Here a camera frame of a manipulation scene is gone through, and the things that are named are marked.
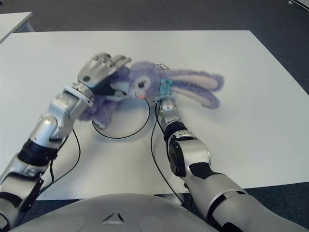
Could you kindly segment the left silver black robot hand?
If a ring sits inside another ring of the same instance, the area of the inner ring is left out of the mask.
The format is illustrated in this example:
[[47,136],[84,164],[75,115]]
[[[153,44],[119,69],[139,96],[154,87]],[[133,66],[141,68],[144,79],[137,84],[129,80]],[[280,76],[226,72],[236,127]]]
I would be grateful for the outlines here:
[[132,59],[124,55],[112,57],[107,53],[94,55],[80,70],[78,82],[86,86],[93,94],[102,96],[115,96],[121,91],[110,86],[115,73],[129,63]]

